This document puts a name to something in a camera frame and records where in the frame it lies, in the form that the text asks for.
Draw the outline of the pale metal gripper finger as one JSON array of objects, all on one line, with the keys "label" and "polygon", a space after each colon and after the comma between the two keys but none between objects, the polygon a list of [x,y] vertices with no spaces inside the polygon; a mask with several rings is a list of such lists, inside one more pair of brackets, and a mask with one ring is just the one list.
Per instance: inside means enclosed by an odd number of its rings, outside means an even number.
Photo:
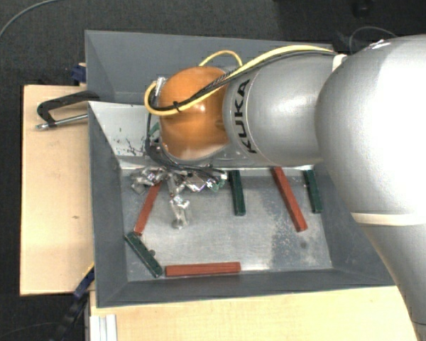
[{"label": "pale metal gripper finger", "polygon": [[162,174],[158,168],[144,167],[130,174],[131,188],[142,195],[145,191],[158,184],[162,180]]},{"label": "pale metal gripper finger", "polygon": [[180,195],[175,195],[170,200],[170,207],[174,214],[173,228],[182,229],[188,226],[191,218],[190,201]]}]

